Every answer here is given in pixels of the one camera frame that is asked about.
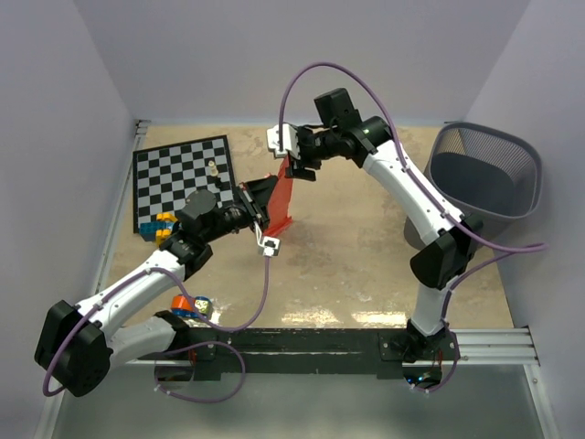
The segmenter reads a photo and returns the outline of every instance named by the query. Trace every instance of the chessboard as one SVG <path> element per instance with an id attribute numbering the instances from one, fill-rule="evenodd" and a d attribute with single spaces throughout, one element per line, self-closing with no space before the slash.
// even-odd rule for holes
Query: chessboard
<path id="1" fill-rule="evenodd" d="M 209 162 L 217 167 L 221 183 L 211 175 Z M 218 206 L 233 202 L 236 179 L 225 135 L 181 144 L 144 149 L 133 153 L 133 228 L 156 221 L 156 214 L 175 214 L 185 206 L 186 196 L 208 189 Z"/>

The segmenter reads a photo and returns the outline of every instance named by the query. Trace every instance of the gray wall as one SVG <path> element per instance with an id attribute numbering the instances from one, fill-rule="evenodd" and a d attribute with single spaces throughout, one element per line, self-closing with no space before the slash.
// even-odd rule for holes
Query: gray wall
<path id="1" fill-rule="evenodd" d="M 0 437 L 31 437 L 48 308 L 87 295 L 133 121 L 70 0 L 0 12 Z"/>
<path id="2" fill-rule="evenodd" d="M 585 3 L 533 0 L 467 115 L 542 155 L 539 211 L 505 237 L 546 254 L 500 265 L 515 323 L 532 328 L 563 437 L 585 431 Z"/>
<path id="3" fill-rule="evenodd" d="M 402 122 L 462 118 L 528 0 L 75 0 L 135 117 L 270 122 L 283 89 L 310 61 L 366 79 Z M 306 78 L 288 119 L 315 120 L 313 97 L 338 73 Z"/>
<path id="4" fill-rule="evenodd" d="M 166 386 L 211 398 L 238 379 Z M 52 439 L 544 439 L 522 366 L 462 364 L 428 400 L 371 375 L 251 373 L 233 398 L 199 405 L 152 382 L 152 365 L 133 364 L 83 398 L 66 395 Z"/>

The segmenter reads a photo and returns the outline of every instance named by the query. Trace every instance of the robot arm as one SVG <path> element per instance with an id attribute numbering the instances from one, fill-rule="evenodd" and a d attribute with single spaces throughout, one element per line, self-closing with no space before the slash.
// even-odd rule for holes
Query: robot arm
<path id="1" fill-rule="evenodd" d="M 353 160 L 382 185 L 404 208 L 426 247 L 410 261 L 420 281 L 414 315 L 407 327 L 403 349 L 406 360 L 420 358 L 443 333 L 445 300 L 449 283 L 466 269 L 476 244 L 445 218 L 405 172 L 388 125 L 379 117 L 362 121 L 347 90 L 336 89 L 315 98 L 323 130 L 283 126 L 282 145 L 278 125 L 268 130 L 269 150 L 276 158 L 289 156 L 287 177 L 315 181 L 315 169 L 323 160 L 342 156 Z M 407 159 L 412 170 L 431 194 L 468 229 L 479 232 L 482 223 L 465 217 L 445 200 L 429 180 Z"/>
<path id="2" fill-rule="evenodd" d="M 262 236 L 269 225 L 267 206 L 276 182 L 277 177 L 266 177 L 240 184 L 234 204 L 225 208 L 218 208 L 215 195 L 207 190 L 190 194 L 185 207 L 175 213 L 178 222 L 171 236 L 142 265 L 93 297 L 74 306 L 60 301 L 48 310 L 35 361 L 51 370 L 52 377 L 73 395 L 83 396 L 110 369 L 188 344 L 189 324 L 169 311 L 156 313 L 139 325 L 122 325 L 155 297 L 176 286 L 158 269 L 180 281 L 188 279 L 209 260 L 213 254 L 209 243 L 217 238 L 251 228 L 261 252 L 276 255 L 280 242 Z"/>

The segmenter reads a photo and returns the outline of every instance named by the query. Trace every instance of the black metal base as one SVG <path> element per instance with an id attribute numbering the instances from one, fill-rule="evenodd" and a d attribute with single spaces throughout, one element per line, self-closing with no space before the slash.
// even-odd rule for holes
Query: black metal base
<path id="1" fill-rule="evenodd" d="M 238 334 L 227 334 L 195 327 L 189 329 L 189 343 L 210 340 L 229 343 L 244 358 L 246 373 L 359 374 L 401 380 L 404 352 L 396 348 L 396 340 L 402 339 L 404 332 L 405 329 L 248 328 Z M 438 345 L 445 360 L 453 359 L 450 342 L 446 337 Z M 233 354 L 210 346 L 196 350 L 195 380 L 220 380 L 222 373 L 239 372 L 240 365 Z M 433 358 L 434 352 L 427 352 L 420 359 Z M 153 354 L 142 359 L 187 360 L 188 354 L 173 357 Z"/>

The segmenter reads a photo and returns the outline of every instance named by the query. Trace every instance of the wastebasket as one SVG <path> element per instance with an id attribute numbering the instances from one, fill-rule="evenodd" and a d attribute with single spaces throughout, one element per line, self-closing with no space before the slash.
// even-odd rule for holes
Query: wastebasket
<path id="1" fill-rule="evenodd" d="M 538 152 L 522 139 L 474 123 L 439 131 L 424 175 L 463 213 L 482 218 L 488 240 L 530 215 L 540 201 Z M 424 247 L 410 219 L 404 236 L 412 247 Z"/>

